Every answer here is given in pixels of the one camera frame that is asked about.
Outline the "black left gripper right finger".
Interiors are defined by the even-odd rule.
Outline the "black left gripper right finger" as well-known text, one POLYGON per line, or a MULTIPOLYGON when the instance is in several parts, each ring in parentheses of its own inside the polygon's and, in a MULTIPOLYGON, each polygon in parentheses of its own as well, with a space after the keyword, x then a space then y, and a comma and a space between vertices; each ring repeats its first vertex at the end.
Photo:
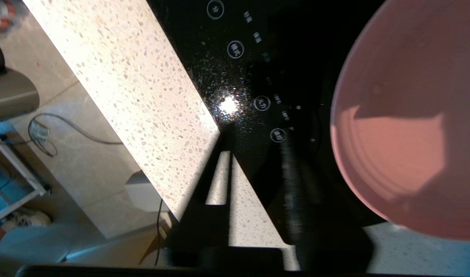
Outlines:
POLYGON ((367 270, 374 245, 355 221, 344 196, 291 135, 281 144, 285 213, 301 270, 367 270))

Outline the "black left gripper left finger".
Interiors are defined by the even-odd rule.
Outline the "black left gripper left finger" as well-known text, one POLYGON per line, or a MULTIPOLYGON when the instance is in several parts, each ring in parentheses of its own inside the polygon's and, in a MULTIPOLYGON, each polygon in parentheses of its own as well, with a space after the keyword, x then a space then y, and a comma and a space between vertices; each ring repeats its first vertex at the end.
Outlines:
POLYGON ((221 129, 193 190, 191 198, 179 223, 172 228, 167 239, 167 249, 172 266, 198 266, 205 252, 229 244, 230 205, 232 194, 233 156, 235 124, 230 123, 221 129), (212 187, 218 159, 223 151, 228 151, 227 180, 224 205, 207 205, 209 189, 212 187))

